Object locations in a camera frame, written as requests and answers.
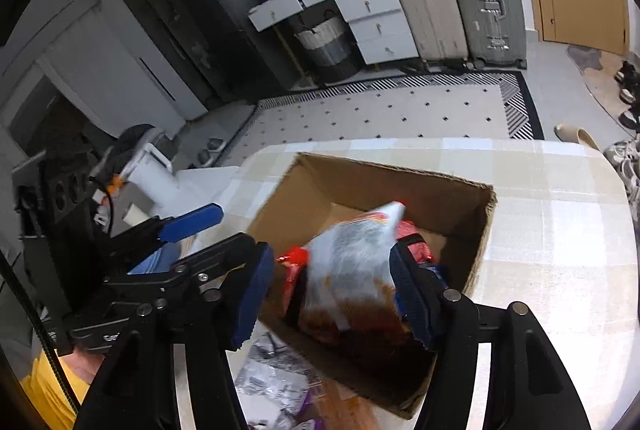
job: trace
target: red object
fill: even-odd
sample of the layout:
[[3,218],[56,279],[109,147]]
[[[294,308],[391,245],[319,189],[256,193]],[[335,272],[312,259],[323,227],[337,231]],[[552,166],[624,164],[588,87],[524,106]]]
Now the red object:
[[282,287],[282,309],[283,314],[289,309],[289,303],[293,296],[293,290],[296,288],[296,282],[300,276],[300,271],[308,262],[309,252],[304,248],[296,246],[291,248],[288,253],[278,258],[278,262],[284,264],[287,268],[287,278]]
[[[403,238],[408,235],[420,235],[420,233],[418,233],[415,224],[410,220],[401,220],[398,224],[398,230],[396,231],[396,239]],[[428,262],[433,261],[433,253],[431,253],[431,248],[426,242],[416,242],[415,244],[410,245],[409,251],[411,251],[416,262],[423,262],[425,260]]]

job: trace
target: floor mat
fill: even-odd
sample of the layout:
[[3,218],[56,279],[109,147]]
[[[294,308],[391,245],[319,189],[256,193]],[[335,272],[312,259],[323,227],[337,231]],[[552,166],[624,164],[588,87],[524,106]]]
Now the floor mat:
[[242,164],[271,144],[375,137],[543,139],[519,71],[438,73],[262,100],[220,164]]
[[620,100],[620,87],[614,76],[622,66],[623,58],[600,49],[569,45],[566,53],[578,66],[584,84],[600,106],[617,124],[618,117],[629,105]]

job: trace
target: checkered tablecloth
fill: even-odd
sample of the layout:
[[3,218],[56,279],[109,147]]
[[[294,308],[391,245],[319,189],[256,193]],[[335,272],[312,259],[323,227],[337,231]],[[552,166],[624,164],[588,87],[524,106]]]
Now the checkered tablecloth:
[[[638,261],[622,182],[600,153],[577,144],[488,139],[371,139],[269,146],[217,198],[213,244],[245,230],[297,152],[438,171],[492,184],[490,239],[470,297],[527,303],[554,344],[594,430],[609,429],[640,389]],[[481,429],[490,348],[481,346],[468,428]],[[409,429],[375,409],[380,428]]]

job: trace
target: cardboard box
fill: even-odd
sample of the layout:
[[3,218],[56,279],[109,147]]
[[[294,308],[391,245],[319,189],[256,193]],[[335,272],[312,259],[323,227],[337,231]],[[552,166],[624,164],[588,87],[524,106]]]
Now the cardboard box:
[[[268,242],[276,256],[304,246],[333,223],[387,204],[406,205],[411,220],[440,263],[449,270],[449,286],[471,288],[486,244],[496,204],[491,186],[464,179],[331,156],[300,153],[247,232]],[[276,265],[260,320],[329,378],[400,417],[411,419],[426,392],[434,354],[412,340],[388,360],[345,356],[324,346],[282,319],[285,270]]]

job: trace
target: black cabinet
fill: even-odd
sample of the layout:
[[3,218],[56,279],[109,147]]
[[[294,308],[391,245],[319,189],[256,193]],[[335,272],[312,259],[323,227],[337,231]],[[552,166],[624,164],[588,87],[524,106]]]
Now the black cabinet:
[[207,108],[280,96],[300,77],[275,31],[249,22],[258,0],[124,1]]

